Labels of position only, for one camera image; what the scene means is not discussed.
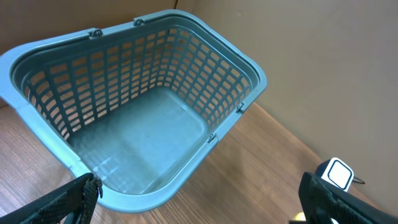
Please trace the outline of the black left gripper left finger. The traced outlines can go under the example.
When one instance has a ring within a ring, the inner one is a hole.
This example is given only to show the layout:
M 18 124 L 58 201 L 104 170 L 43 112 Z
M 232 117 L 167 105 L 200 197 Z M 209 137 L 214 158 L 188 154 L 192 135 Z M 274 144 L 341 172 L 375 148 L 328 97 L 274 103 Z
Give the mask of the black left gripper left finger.
M 1 223 L 90 223 L 102 181 L 91 172 L 1 217 Z

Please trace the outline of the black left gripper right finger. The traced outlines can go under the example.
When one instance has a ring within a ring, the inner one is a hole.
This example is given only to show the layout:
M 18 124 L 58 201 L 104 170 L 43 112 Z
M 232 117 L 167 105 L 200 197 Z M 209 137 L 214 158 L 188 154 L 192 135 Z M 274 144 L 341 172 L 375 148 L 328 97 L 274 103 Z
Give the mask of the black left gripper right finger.
M 298 196 L 304 223 L 388 224 L 397 218 L 331 185 L 311 172 L 304 172 Z

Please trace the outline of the yellow lidded jar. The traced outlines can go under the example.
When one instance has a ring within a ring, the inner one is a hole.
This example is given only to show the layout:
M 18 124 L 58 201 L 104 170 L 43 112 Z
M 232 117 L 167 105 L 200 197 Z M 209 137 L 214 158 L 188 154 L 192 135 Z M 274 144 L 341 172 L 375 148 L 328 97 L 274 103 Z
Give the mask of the yellow lidded jar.
M 305 220 L 306 220 L 306 218 L 305 218 L 305 214 L 303 213 L 303 212 L 299 212 L 298 214 L 296 214 L 294 217 L 293 217 L 293 220 L 294 221 L 301 221 L 301 222 L 304 222 Z M 339 224 L 336 220 L 334 220 L 334 219 L 331 219 L 331 221 L 332 221 L 332 224 Z

